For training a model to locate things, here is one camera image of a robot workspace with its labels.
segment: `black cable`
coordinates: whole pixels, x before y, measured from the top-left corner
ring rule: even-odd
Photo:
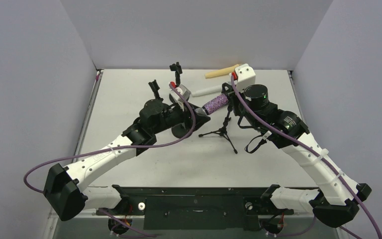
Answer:
[[[263,134],[262,135],[259,135],[259,136],[256,136],[256,137],[254,137],[248,144],[247,144],[247,146],[245,146],[245,148],[244,148],[244,150],[245,150],[245,152],[247,152],[247,153],[254,153],[255,151],[257,151],[257,149],[259,149],[260,148],[260,146],[261,145],[263,145],[263,144],[265,144],[265,143],[267,143],[267,141],[266,140],[264,140],[264,139],[261,139],[260,140],[260,142],[257,144],[257,146],[255,146],[254,148],[253,148],[253,150],[251,150],[251,151],[248,151],[248,146],[250,146],[250,144],[253,142],[253,140],[255,140],[256,138],[259,138],[259,137],[263,137]]]
[[[275,217],[281,215],[282,213],[284,213],[286,211],[286,209],[282,209],[280,210],[277,214],[274,214],[270,219],[268,219],[267,221],[263,221],[263,220],[260,220],[259,221],[259,224],[260,224],[260,229],[259,231],[261,231],[262,229],[264,229],[264,226],[263,226],[263,223],[270,223]]]
[[[242,128],[242,129],[246,129],[246,128],[253,128],[254,129],[254,127],[252,127],[250,125],[248,125],[248,126],[241,126],[241,121],[242,121],[243,118],[244,118],[243,115],[239,117],[239,119],[238,119],[238,127]]]

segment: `orange wire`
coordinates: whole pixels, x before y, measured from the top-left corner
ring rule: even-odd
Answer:
[[[282,217],[281,217],[280,221],[278,222],[278,224],[280,224],[283,221],[284,217],[285,217],[285,213],[282,213]]]
[[[125,218],[124,218],[124,222],[128,225],[128,226],[131,226],[131,224],[126,220],[126,217],[128,216],[128,214],[130,214],[132,212],[132,205],[129,205],[129,212],[127,214],[125,214]]]

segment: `gray wall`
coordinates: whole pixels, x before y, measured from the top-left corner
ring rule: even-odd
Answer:
[[[95,76],[58,0],[0,0],[0,239],[41,238],[50,206],[23,174],[73,154]]]
[[[61,0],[98,68],[293,69],[332,0]]]
[[[308,126],[353,179],[382,230],[382,1],[334,0],[294,71]],[[349,223],[377,238],[359,212]]]

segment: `cable tie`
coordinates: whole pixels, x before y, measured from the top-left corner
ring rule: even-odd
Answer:
[[[324,182],[324,183],[317,183],[317,186],[321,186],[321,185],[327,185],[327,184],[331,184],[333,183],[334,181],[336,181],[340,176],[343,175],[343,171],[342,169],[339,169],[339,174],[336,175],[336,177],[334,177],[332,180],[328,181],[328,182]]]
[[[320,155],[315,160],[308,162],[308,163],[302,163],[302,164],[300,164],[300,166],[303,168],[312,166],[312,165],[318,163],[322,158],[327,156],[328,153],[329,153],[329,151],[326,148],[324,148],[321,150]]]
[[[112,148],[112,147],[110,147],[110,145],[109,145],[109,144],[108,144],[107,146],[110,148],[110,150],[112,150],[112,153],[113,153],[113,154],[115,154],[115,156],[117,156],[117,155],[116,155],[116,152],[115,152],[115,150],[113,150],[113,148]]]
[[[267,131],[265,134],[263,134],[262,139],[266,140],[270,135],[272,135],[272,132]]]

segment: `purple sparkly cylinder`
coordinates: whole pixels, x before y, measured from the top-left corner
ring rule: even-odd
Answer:
[[[207,102],[206,104],[204,104],[203,109],[205,109],[205,111],[207,112],[207,115],[210,115],[213,112],[215,112],[216,110],[218,110],[218,109],[222,108],[223,106],[227,105],[228,102],[229,101],[228,101],[228,98],[226,97],[226,95],[221,94],[220,96],[217,96],[213,100],[211,100],[211,101]]]

